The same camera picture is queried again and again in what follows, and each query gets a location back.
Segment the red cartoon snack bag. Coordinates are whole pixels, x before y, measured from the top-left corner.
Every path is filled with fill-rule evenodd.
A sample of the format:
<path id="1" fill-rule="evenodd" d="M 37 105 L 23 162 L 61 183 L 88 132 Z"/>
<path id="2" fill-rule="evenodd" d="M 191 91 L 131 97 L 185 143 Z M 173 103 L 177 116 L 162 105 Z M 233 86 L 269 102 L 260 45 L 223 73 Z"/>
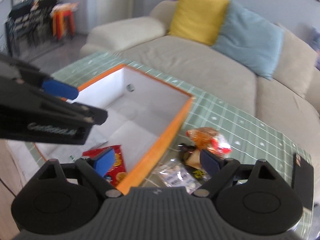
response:
<path id="1" fill-rule="evenodd" d="M 127 176 L 120 145 L 89 150 L 82 156 L 91 158 L 94 170 L 114 187 Z"/>

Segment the white long snack packet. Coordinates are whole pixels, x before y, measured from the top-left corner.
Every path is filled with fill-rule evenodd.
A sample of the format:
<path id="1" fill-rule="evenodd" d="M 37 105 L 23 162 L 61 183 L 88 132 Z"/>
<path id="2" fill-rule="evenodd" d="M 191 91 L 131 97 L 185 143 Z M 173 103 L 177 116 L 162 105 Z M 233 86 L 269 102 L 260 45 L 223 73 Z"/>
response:
<path id="1" fill-rule="evenodd" d="M 74 163 L 83 152 L 96 149 L 107 142 L 107 137 L 93 128 L 84 145 L 59 145 L 50 154 L 50 159 L 57 159 L 60 163 Z"/>

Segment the brown gold snack packet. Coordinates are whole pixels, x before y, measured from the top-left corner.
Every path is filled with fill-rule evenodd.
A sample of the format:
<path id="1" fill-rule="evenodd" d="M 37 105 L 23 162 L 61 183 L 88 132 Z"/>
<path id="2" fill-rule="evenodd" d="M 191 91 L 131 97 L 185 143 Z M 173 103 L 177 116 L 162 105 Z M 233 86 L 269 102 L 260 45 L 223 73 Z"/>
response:
<path id="1" fill-rule="evenodd" d="M 178 145 L 178 150 L 180 161 L 196 180 L 204 183 L 210 179 L 200 164 L 200 152 L 195 146 L 181 143 Z"/>

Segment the orange noodle snack bag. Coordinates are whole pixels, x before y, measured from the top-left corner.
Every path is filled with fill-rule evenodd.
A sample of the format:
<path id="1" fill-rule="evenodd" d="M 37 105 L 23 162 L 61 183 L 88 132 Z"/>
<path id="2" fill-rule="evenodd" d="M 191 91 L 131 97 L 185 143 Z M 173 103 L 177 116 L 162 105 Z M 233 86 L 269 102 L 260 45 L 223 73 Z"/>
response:
<path id="1" fill-rule="evenodd" d="M 208 150 L 220 158 L 226 158 L 232 152 L 231 145 L 224 135 L 212 127 L 187 130 L 186 135 L 199 151 Z"/>

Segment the green checkered tablecloth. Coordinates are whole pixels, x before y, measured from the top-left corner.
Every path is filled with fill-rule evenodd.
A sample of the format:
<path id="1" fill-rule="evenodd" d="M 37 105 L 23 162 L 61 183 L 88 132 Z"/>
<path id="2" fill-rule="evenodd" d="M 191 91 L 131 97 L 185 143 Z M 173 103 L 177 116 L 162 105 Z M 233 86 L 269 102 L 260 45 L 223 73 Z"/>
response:
<path id="1" fill-rule="evenodd" d="M 111 53 L 94 53 L 58 70 L 52 77 L 80 87 L 119 64 L 128 65 L 131 69 L 136 69 L 194 96 L 185 122 L 166 149 L 161 161 L 176 156 L 178 143 L 190 142 L 185 134 L 187 130 L 209 126 L 226 137 L 232 147 L 233 158 L 244 164 L 253 164 L 258 159 L 266 159 L 288 183 L 292 180 L 294 153 L 299 153 L 310 164 L 314 162 L 314 158 L 308 152 L 286 135 L 252 115 L 181 79 L 136 61 L 124 60 Z"/>

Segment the clear bag of white balls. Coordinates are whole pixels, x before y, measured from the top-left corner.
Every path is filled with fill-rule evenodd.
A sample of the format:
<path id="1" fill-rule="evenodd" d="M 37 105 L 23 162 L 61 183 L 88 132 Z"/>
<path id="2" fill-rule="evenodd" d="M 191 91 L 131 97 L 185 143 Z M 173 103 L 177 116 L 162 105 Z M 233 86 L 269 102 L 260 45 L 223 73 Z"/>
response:
<path id="1" fill-rule="evenodd" d="M 189 194 L 192 194 L 201 186 L 200 182 L 177 159 L 170 159 L 166 163 L 159 165 L 154 174 L 167 187 L 184 187 Z"/>

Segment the orange cardboard box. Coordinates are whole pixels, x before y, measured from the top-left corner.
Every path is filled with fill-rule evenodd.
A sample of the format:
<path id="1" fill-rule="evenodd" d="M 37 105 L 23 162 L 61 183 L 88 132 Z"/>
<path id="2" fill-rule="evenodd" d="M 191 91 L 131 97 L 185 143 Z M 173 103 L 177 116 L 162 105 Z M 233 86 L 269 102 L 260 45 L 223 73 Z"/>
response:
<path id="1" fill-rule="evenodd" d="M 94 129 L 120 145 L 126 177 L 117 189 L 139 186 L 170 146 L 194 97 L 130 66 L 119 64 L 80 85 L 76 102 L 105 109 L 108 119 Z"/>

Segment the black dining chair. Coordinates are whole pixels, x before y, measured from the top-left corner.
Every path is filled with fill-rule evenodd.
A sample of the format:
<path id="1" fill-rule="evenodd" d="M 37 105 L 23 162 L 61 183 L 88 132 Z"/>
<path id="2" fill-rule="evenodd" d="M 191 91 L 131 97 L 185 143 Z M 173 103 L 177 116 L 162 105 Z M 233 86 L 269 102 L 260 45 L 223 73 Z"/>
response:
<path id="1" fill-rule="evenodd" d="M 51 12 L 59 0 L 38 0 L 14 6 L 5 22 L 7 50 L 10 56 L 20 56 L 21 39 L 38 45 L 41 37 L 53 32 Z"/>

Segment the red orange stool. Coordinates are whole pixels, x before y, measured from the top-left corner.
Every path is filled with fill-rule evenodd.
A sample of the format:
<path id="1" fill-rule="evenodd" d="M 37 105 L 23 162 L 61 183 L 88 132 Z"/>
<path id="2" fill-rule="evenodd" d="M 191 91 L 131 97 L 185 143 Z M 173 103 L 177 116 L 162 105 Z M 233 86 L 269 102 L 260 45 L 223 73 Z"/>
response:
<path id="1" fill-rule="evenodd" d="M 71 9 L 53 11 L 53 36 L 59 41 L 64 34 L 75 35 L 74 16 Z"/>

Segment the black notebook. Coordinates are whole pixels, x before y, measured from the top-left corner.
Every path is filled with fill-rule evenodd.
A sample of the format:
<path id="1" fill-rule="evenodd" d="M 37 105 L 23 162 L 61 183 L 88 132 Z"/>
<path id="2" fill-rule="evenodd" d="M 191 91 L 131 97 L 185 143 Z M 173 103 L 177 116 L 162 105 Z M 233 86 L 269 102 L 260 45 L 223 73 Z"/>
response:
<path id="1" fill-rule="evenodd" d="M 314 169 L 301 155 L 293 155 L 293 174 L 291 187 L 300 198 L 303 207 L 313 210 Z"/>

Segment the beige sofa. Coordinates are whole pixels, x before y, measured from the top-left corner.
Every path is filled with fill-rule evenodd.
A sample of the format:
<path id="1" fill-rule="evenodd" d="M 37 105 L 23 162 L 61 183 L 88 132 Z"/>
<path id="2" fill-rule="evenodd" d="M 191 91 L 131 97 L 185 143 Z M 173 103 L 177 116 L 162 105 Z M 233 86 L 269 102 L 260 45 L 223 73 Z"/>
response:
<path id="1" fill-rule="evenodd" d="M 176 4 L 163 1 L 149 16 L 93 28 L 80 54 L 112 52 L 202 88 L 253 114 L 319 157 L 319 71 L 315 68 L 305 98 L 275 80 L 203 44 L 167 34 Z"/>

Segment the beige cushion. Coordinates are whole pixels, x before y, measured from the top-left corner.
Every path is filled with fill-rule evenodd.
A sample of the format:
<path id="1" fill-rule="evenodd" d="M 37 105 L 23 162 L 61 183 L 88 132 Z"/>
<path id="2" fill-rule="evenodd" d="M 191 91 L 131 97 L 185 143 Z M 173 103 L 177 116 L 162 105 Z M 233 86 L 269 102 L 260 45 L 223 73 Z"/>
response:
<path id="1" fill-rule="evenodd" d="M 283 25 L 277 23 L 276 26 L 284 31 L 284 38 L 273 78 L 305 98 L 315 71 L 317 53 Z"/>

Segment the light blue cushion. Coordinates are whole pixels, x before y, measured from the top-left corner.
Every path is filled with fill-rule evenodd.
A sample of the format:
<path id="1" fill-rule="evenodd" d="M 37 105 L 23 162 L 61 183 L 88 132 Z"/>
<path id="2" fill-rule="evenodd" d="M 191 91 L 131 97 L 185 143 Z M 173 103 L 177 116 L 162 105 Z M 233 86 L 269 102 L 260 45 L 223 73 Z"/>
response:
<path id="1" fill-rule="evenodd" d="M 283 43 L 281 27 L 232 0 L 212 49 L 271 80 Z"/>

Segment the yellow cushion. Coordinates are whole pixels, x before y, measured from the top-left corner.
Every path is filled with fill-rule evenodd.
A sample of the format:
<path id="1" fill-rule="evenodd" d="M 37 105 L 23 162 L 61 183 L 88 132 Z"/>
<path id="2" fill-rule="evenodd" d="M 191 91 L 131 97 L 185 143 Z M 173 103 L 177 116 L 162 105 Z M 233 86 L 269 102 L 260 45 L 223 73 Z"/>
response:
<path id="1" fill-rule="evenodd" d="M 178 0 L 168 34 L 212 46 L 229 3 L 230 0 Z"/>

